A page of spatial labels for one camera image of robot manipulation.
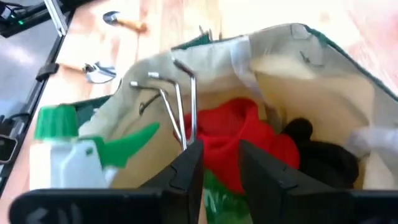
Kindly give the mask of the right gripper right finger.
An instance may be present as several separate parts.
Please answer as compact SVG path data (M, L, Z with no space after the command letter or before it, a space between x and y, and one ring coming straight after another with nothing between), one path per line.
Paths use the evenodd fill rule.
M397 191L336 189L239 142L240 179L253 223L397 223Z

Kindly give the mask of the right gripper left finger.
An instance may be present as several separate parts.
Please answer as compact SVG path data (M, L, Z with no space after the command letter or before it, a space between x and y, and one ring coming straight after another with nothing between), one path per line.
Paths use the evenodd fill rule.
M40 189L17 197L9 221L29 223L198 223L203 142L196 140L136 189Z

